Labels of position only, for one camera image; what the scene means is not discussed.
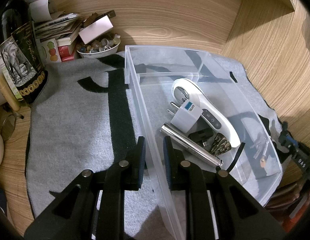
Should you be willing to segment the white handheld massager device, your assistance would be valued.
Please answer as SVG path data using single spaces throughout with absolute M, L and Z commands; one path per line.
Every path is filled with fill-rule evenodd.
M 202 117 L 216 132 L 223 135 L 232 148 L 240 145 L 239 136 L 229 120 L 211 103 L 201 88 L 193 81 L 180 78 L 173 82 L 172 95 L 179 104 L 187 99 L 203 110 Z

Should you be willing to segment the black plug adaptor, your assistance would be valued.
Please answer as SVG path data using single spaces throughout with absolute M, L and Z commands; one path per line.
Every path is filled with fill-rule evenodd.
M 188 138 L 193 142 L 198 144 L 199 146 L 205 148 L 206 150 L 210 150 L 214 140 L 214 132 L 211 128 L 201 129 L 199 131 L 190 133 Z

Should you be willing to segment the dark wine bottle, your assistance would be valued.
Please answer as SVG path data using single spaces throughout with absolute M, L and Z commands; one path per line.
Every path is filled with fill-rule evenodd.
M 47 82 L 48 72 L 41 62 L 24 0 L 9 0 L 0 12 L 0 53 L 19 94 L 27 104 L 33 104 Z

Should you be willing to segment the round glasses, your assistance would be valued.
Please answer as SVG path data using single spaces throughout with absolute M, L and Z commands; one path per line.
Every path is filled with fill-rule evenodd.
M 4 119 L 2 128 L 0 130 L 3 141 L 8 141 L 11 138 L 16 127 L 17 119 L 23 120 L 24 116 L 17 112 L 13 112 Z

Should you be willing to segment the white travel adaptor plug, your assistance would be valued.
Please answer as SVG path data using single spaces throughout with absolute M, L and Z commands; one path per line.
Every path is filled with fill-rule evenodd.
M 174 102 L 170 102 L 170 105 L 177 110 L 172 113 L 171 124 L 183 133 L 187 133 L 203 113 L 203 110 L 190 100 L 186 100 L 181 106 Z

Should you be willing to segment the white bowl of stones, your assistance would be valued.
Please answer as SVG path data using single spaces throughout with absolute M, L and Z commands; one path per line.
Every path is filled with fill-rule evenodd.
M 88 44 L 83 44 L 83 42 L 78 43 L 75 49 L 82 58 L 91 57 L 100 59 L 102 57 L 116 54 L 120 43 L 121 36 L 119 34 L 107 33 Z

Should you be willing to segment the stack of books and papers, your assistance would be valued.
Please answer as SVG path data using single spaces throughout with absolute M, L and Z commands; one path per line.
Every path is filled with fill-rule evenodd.
M 52 0 L 24 0 L 34 26 L 35 39 L 44 64 L 61 62 L 75 49 L 83 16 L 57 9 Z

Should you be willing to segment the beige slim tube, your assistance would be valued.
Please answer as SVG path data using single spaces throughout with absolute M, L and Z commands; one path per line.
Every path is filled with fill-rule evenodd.
M 0 74 L 0 91 L 3 97 L 7 100 L 10 107 L 15 111 L 20 110 L 20 104 L 16 99 L 15 95 L 13 94 L 9 84 L 6 81 L 6 78 L 3 74 Z

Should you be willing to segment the grey mat with black letters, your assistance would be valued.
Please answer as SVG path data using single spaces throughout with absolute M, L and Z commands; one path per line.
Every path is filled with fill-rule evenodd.
M 185 239 L 183 192 L 168 189 L 160 127 L 171 121 L 175 80 L 196 83 L 231 122 L 245 147 L 231 175 L 261 205 L 282 179 L 274 148 L 281 125 L 237 61 L 206 51 L 129 46 L 102 59 L 47 66 L 48 81 L 31 109 L 26 183 L 35 239 L 56 229 L 47 207 L 84 170 L 121 161 L 145 137 L 141 189 L 125 193 L 125 239 Z

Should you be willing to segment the clear plastic storage bin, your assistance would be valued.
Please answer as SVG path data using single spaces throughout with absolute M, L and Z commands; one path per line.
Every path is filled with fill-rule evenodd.
M 230 149 L 219 155 L 229 168 L 241 142 L 245 147 L 231 176 L 261 205 L 269 202 L 282 176 L 274 148 L 281 131 L 268 106 L 236 60 L 167 46 L 125 48 L 125 81 L 132 93 L 140 133 L 146 138 L 146 163 L 161 218 L 149 215 L 136 239 L 185 239 L 186 205 L 182 192 L 171 192 L 166 179 L 161 129 L 182 135 L 202 132 L 209 149 L 222 135 Z

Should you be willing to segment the silver metal cylinder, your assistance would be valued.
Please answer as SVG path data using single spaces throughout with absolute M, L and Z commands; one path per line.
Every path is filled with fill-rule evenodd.
M 207 150 L 197 145 L 191 139 L 189 139 L 186 135 L 172 127 L 171 125 L 165 123 L 161 126 L 160 132 L 163 134 L 170 136 L 177 144 L 182 146 L 188 152 L 198 157 L 202 161 L 205 161 L 207 164 L 212 167 L 221 168 L 223 166 L 223 161 L 218 157 L 210 154 Z

